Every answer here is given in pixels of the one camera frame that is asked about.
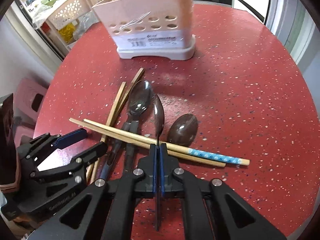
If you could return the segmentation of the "person's left hand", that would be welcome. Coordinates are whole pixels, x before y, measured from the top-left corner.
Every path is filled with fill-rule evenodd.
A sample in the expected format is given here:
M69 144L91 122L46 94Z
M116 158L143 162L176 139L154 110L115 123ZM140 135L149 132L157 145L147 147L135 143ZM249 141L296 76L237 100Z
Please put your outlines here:
M20 161L12 129L14 123L13 97L12 93L1 97L0 163L2 193L17 191L21 177Z

